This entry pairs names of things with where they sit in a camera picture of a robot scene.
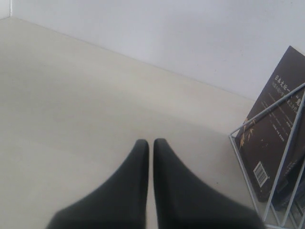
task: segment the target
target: rack wire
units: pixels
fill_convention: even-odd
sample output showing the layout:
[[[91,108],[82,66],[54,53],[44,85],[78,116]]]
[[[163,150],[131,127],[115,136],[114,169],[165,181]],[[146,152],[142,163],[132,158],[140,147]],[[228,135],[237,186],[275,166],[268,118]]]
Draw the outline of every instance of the rack wire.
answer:
[[[287,208],[284,212],[284,215],[282,217],[280,217],[279,214],[276,212],[276,210],[274,209],[274,207],[272,205],[272,198],[273,198],[274,193],[275,193],[275,188],[278,184],[279,177],[280,177],[280,174],[281,174],[281,171],[282,171],[287,153],[289,151],[292,139],[296,135],[296,129],[297,129],[299,123],[300,123],[300,119],[301,119],[302,114],[303,114],[303,108],[304,108],[304,105],[305,105],[305,92],[303,94],[299,109],[298,109],[297,114],[295,116],[295,121],[294,121],[293,126],[291,128],[291,132],[290,132],[289,138],[287,140],[287,143],[286,143],[286,146],[285,146],[285,149],[284,149],[284,152],[283,152],[283,156],[282,156],[279,168],[277,170],[277,173],[276,173],[276,176],[275,176],[275,179],[274,179],[274,183],[273,183],[273,186],[272,186],[272,189],[271,189],[271,192],[270,192],[269,199],[268,199],[268,201],[266,203],[266,206],[264,207],[263,211],[261,211],[260,208],[258,207],[258,201],[255,197],[254,189],[252,187],[251,181],[250,181],[249,176],[247,174],[247,171],[245,169],[243,160],[242,160],[241,155],[240,155],[240,151],[238,149],[238,146],[236,145],[234,135],[240,129],[244,128],[244,126],[250,124],[253,120],[271,112],[274,108],[276,108],[281,103],[288,100],[291,96],[293,96],[295,93],[297,93],[298,91],[300,91],[303,88],[305,88],[305,83],[300,85],[299,87],[295,88],[293,91],[291,91],[290,93],[288,93],[287,95],[285,95],[284,97],[282,97],[281,99],[279,99],[278,101],[276,101],[275,103],[273,103],[272,105],[270,105],[269,107],[264,109],[262,112],[260,112],[259,114],[257,114],[253,118],[251,118],[250,120],[244,122],[244,124],[242,124],[240,127],[235,129],[229,135],[229,138],[230,138],[230,141],[232,143],[233,149],[235,151],[237,160],[239,162],[242,173],[244,175],[244,179],[246,181],[246,184],[247,184],[247,187],[248,187],[248,190],[249,190],[252,202],[253,202],[254,209],[261,216],[261,218],[262,218],[263,222],[265,223],[266,227],[271,228],[271,229],[301,229],[303,227],[304,221],[305,221],[304,211],[302,209],[298,208],[298,206],[294,202],[296,191],[297,191],[297,188],[299,186],[299,183],[300,183],[300,180],[301,180],[304,168],[305,168],[305,159],[304,159],[304,162],[303,162],[302,167],[300,169],[297,181],[295,183],[295,187],[294,187],[293,192],[291,194],[291,197],[290,197],[288,206],[287,206]],[[268,222],[268,219],[269,219],[268,218],[268,213],[270,212],[270,209],[271,209],[271,212],[273,213],[273,216],[275,218],[274,223]]]

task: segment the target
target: barcode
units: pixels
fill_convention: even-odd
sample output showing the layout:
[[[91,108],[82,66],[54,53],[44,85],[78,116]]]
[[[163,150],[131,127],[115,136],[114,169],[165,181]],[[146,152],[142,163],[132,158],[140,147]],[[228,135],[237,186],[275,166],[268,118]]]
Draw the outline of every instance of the barcode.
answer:
[[[253,170],[254,175],[256,177],[256,180],[258,182],[259,187],[262,187],[264,185],[264,183],[266,182],[266,180],[269,178],[262,162],[259,162],[257,164],[257,166],[255,167],[255,169]]]

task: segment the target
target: floor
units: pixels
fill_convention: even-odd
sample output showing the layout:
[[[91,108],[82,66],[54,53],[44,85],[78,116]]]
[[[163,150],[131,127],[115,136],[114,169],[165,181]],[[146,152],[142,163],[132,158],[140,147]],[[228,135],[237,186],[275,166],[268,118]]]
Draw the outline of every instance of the floor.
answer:
[[[165,137],[199,178],[252,206],[227,137],[252,105],[37,25],[1,20],[0,228],[44,228],[103,183],[138,138],[152,146]],[[152,187],[149,229],[157,228]]]

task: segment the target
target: white wall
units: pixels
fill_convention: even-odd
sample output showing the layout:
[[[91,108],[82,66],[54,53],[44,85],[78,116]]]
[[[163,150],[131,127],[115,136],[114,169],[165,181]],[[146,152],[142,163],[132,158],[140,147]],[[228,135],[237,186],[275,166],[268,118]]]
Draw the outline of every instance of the white wall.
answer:
[[[255,99],[289,45],[305,51],[304,0],[13,0],[13,16]]]
[[[10,0],[0,0],[0,19],[10,16]]]

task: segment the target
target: wire rack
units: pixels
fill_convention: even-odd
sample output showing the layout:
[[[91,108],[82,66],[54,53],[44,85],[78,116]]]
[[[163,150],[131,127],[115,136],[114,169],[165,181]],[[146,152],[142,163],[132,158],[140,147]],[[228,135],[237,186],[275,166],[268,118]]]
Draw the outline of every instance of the wire rack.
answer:
[[[285,102],[287,99],[289,99],[291,96],[293,96],[295,93],[297,93],[298,91],[300,91],[303,88],[305,88],[305,83],[300,85],[299,87],[295,88],[293,91],[291,91],[290,93],[288,93],[287,95],[285,95],[284,97],[282,97],[281,99],[276,101],[274,104],[272,104],[268,108],[264,109],[262,112],[260,112],[259,114],[257,114],[253,118],[251,118],[250,120],[246,121],[244,124],[242,124],[236,130],[231,132],[230,135],[229,135],[229,138],[230,138],[230,141],[232,143],[233,149],[235,151],[235,154],[237,156],[237,159],[238,159],[238,162],[240,164],[241,170],[243,172],[244,179],[246,181],[246,184],[247,184],[247,187],[248,187],[248,190],[249,190],[252,202],[253,202],[253,206],[254,206],[256,212],[261,216],[261,218],[262,218],[263,222],[265,223],[266,227],[271,228],[271,229],[301,229],[301,228],[303,228],[304,221],[305,221],[304,210],[301,209],[298,206],[298,204],[295,202],[295,195],[296,195],[296,191],[297,191],[297,188],[298,188],[300,180],[301,180],[301,176],[302,176],[303,171],[304,171],[305,160],[302,164],[301,170],[300,170],[298,178],[296,180],[295,187],[294,187],[293,192],[291,194],[291,198],[289,200],[287,208],[285,210],[281,211],[281,212],[277,212],[272,205],[272,198],[273,198],[274,193],[275,193],[275,188],[278,184],[279,177],[280,177],[280,174],[281,174],[281,171],[282,171],[282,168],[283,168],[288,150],[290,148],[290,144],[292,142],[293,137],[296,135],[296,129],[297,129],[297,127],[300,123],[300,119],[302,117],[303,108],[304,108],[304,105],[305,105],[305,92],[303,94],[299,109],[297,111],[295,121],[294,121],[293,126],[291,128],[291,132],[290,132],[289,138],[287,140],[287,144],[286,144],[286,147],[284,149],[284,153],[283,153],[279,168],[277,170],[277,173],[276,173],[276,176],[275,176],[275,179],[274,179],[274,183],[273,183],[273,186],[272,186],[272,189],[271,189],[271,193],[270,193],[270,196],[269,196],[269,199],[268,199],[267,203],[260,203],[255,196],[254,189],[252,187],[249,176],[248,176],[247,171],[245,169],[245,166],[244,166],[244,163],[242,161],[239,149],[238,149],[238,147],[235,143],[235,137],[236,137],[236,133],[240,129],[242,129],[244,126],[250,124],[253,120],[261,117],[262,115],[265,115],[265,114],[271,112],[274,108],[276,108],[281,103]]]

